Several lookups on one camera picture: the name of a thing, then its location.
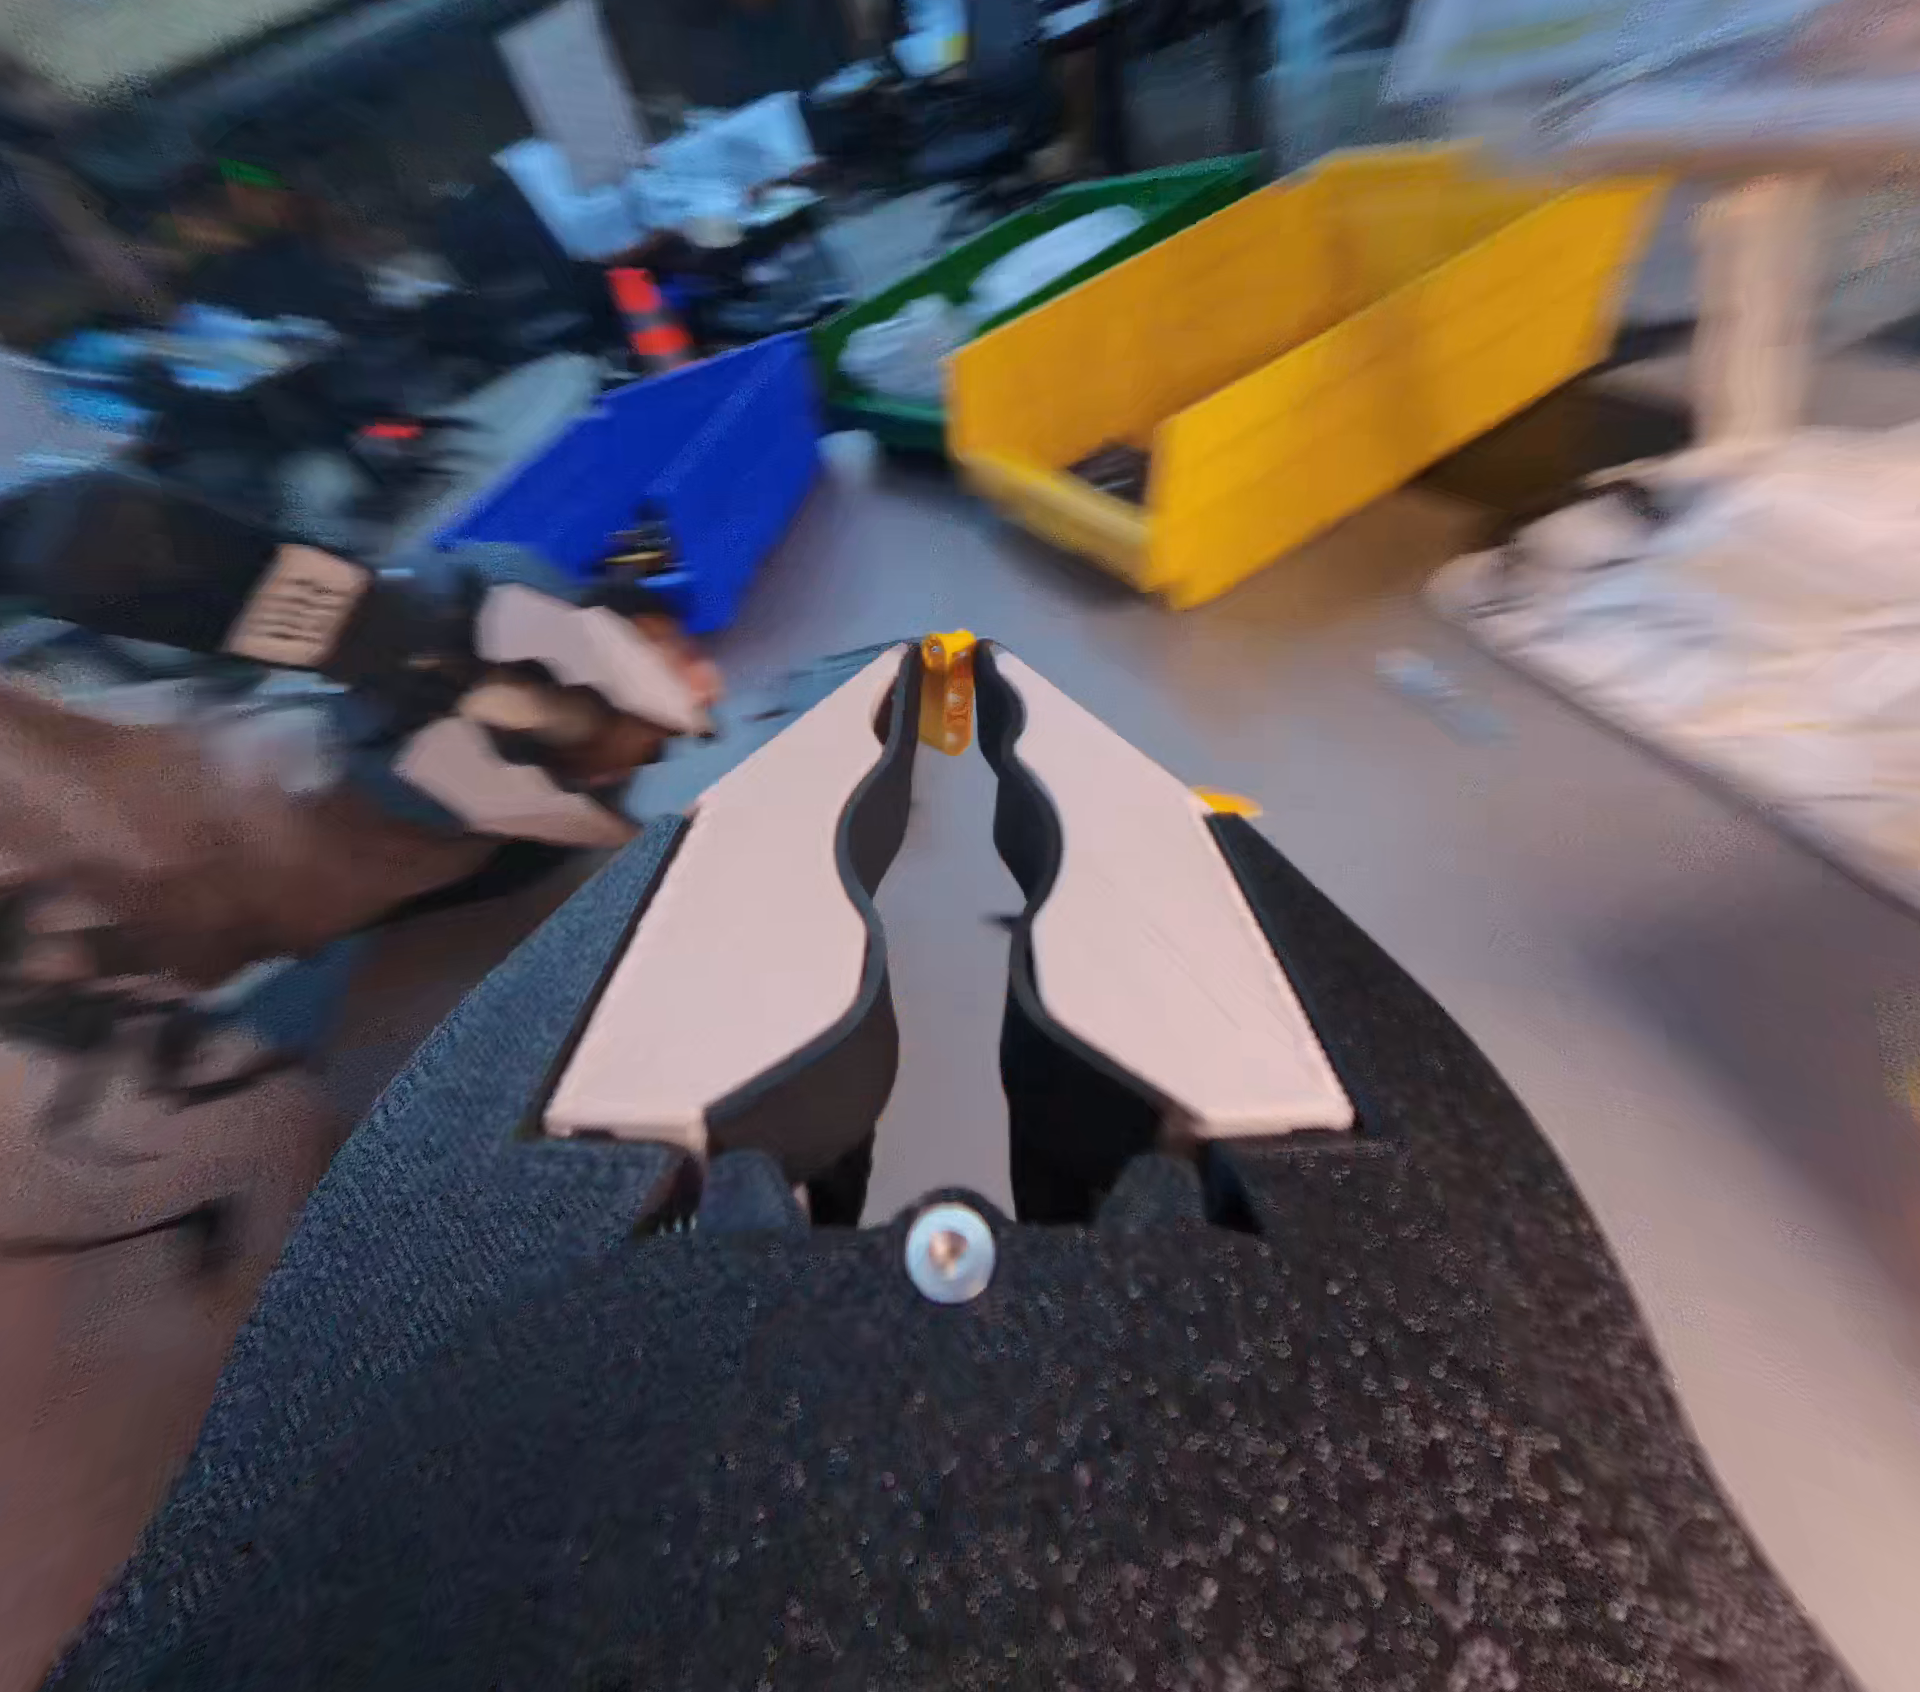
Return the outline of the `grey desk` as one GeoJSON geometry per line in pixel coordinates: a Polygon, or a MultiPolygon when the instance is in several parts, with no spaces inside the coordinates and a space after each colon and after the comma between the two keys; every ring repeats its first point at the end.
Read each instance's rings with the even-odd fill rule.
{"type": "MultiPolygon", "coordinates": [[[[731,692],[970,626],[1164,768],[1263,803],[1271,840],[1477,1038],[1605,1223],[1692,1427],[1865,1687],[1916,1687],[1916,917],[1543,694],[1437,620],[1429,573],[1533,433],[1174,614],[834,440],[720,648],[731,692]],[[1380,681],[1427,654],[1508,726],[1464,743],[1380,681]]],[[[906,1038],[871,1218],[1006,1196],[999,914],[977,757],[917,770],[880,890],[906,1038]]],[[[401,929],[318,1071],[211,1129],[186,1204],[241,1192],[211,1269],[184,1232],[5,1257],[5,1687],[36,1687],[181,1465],[301,1201],[378,1090],[594,870],[401,929]]]]}

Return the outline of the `person's left forearm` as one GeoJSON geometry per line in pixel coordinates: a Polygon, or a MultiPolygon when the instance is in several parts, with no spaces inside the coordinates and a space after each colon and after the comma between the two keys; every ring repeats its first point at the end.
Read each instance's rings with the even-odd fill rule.
{"type": "Polygon", "coordinates": [[[509,840],[295,791],[197,738],[5,684],[5,990],[195,994],[467,885],[509,840]]]}

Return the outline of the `small yellow connector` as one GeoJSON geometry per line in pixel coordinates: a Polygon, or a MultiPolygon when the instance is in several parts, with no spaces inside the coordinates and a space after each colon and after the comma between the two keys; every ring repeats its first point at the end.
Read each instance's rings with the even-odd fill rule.
{"type": "Polygon", "coordinates": [[[977,649],[970,630],[928,631],[920,642],[919,739],[947,757],[975,743],[977,649]]]}

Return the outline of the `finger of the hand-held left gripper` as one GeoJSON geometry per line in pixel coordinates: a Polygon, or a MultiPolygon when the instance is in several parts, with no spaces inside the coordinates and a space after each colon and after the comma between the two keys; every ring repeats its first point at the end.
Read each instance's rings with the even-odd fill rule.
{"type": "Polygon", "coordinates": [[[529,585],[492,585],[472,621],[489,667],[536,667],[562,687],[584,687],[614,711],[673,736],[710,736],[713,709],[676,655],[638,623],[529,585]]]}
{"type": "Polygon", "coordinates": [[[622,848],[638,825],[586,791],[569,791],[547,768],[503,757],[487,728],[463,716],[435,719],[394,753],[394,774],[469,830],[556,848],[622,848]]]}

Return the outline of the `yellow storage bin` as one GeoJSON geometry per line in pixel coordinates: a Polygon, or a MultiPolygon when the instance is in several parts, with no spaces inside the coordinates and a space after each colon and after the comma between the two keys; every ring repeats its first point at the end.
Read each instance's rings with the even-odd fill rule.
{"type": "Polygon", "coordinates": [[[955,470],[1173,609],[1222,598],[1615,348],[1668,186],[1338,152],[949,361],[955,470]],[[1068,464],[1150,449],[1143,505],[1068,464]]]}

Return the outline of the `blue storage bin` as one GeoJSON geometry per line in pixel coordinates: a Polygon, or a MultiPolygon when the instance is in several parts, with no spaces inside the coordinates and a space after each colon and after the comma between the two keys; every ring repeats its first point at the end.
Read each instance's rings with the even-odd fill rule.
{"type": "Polygon", "coordinates": [[[690,633],[727,630],[820,475],[823,389],[791,332],[604,394],[439,524],[591,583],[614,540],[662,530],[651,585],[690,633]]]}

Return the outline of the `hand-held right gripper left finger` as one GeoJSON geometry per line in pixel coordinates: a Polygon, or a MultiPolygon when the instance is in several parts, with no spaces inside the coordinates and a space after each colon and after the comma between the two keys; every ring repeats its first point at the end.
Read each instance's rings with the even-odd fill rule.
{"type": "Polygon", "coordinates": [[[911,811],[920,651],[895,642],[703,791],[542,1104],[562,1140],[863,1152],[900,1071],[877,887],[911,811]]]}

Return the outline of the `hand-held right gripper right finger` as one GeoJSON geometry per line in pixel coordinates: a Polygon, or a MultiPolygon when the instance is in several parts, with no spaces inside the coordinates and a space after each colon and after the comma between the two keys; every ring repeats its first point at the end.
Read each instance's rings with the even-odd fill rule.
{"type": "Polygon", "coordinates": [[[1021,890],[1010,996],[1032,1023],[1201,1142],[1353,1134],[1356,1104],[1237,877],[1226,818],[992,642],[975,716],[1021,890]]]}

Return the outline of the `orange traffic cone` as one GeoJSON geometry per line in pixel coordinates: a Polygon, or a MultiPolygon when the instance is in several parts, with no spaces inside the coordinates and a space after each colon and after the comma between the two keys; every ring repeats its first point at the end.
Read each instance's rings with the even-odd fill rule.
{"type": "Polygon", "coordinates": [[[661,376],[682,370],[701,358],[694,335],[676,315],[648,268],[612,263],[604,277],[628,352],[643,374],[661,376]]]}

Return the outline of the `white booklet stand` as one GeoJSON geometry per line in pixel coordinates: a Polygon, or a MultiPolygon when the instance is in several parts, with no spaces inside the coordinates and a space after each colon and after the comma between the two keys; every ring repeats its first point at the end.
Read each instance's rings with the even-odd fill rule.
{"type": "Polygon", "coordinates": [[[1696,216],[1685,449],[1586,480],[1429,583],[1477,646],[1916,909],[1919,440],[1818,419],[1820,187],[1696,216]]]}

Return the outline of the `black office chair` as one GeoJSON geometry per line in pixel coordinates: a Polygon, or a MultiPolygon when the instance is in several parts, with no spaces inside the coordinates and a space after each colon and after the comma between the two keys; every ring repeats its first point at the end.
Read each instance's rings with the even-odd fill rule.
{"type": "Polygon", "coordinates": [[[1026,159],[1058,117],[1043,0],[963,0],[963,13],[958,63],[908,97],[911,156],[924,180],[1026,159]]]}

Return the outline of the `green storage bin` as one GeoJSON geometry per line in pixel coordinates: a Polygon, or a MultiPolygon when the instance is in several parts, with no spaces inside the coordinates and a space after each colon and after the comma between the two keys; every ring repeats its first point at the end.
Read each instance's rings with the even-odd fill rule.
{"type": "Polygon", "coordinates": [[[1261,167],[1258,153],[1237,152],[1169,167],[1101,175],[1061,186],[1021,209],[961,235],[924,263],[884,282],[814,327],[812,355],[830,419],[843,430],[872,433],[882,448],[893,451],[942,456],[949,440],[949,361],[965,346],[1248,196],[1261,181],[1261,167]],[[854,386],[844,374],[844,346],[854,332],[893,315],[919,294],[961,296],[983,268],[999,256],[1073,218],[1106,206],[1136,208],[1144,214],[1144,224],[1080,269],[1045,286],[1032,304],[989,317],[985,330],[949,358],[942,401],[877,396],[854,386]]]}

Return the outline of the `clear plastic bag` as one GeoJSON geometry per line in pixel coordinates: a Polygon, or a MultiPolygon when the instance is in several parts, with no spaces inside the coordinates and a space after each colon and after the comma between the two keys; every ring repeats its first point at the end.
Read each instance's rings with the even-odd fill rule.
{"type": "Polygon", "coordinates": [[[895,313],[848,335],[840,368],[877,396],[941,403],[949,358],[979,335],[991,317],[1034,304],[1041,291],[1104,254],[1144,225],[1132,206],[1106,206],[1075,216],[989,261],[961,296],[924,291],[895,313]]]}

